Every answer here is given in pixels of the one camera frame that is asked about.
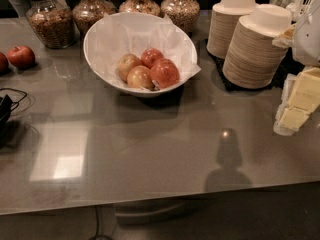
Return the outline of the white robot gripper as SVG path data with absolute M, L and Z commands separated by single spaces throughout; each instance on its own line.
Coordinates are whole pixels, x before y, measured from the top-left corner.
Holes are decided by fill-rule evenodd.
M 297 75 L 287 75 L 275 116 L 274 132 L 292 136 L 320 106 L 320 0 L 314 0 L 297 24 L 281 32 L 272 44 L 292 46 L 293 59 L 306 66 Z

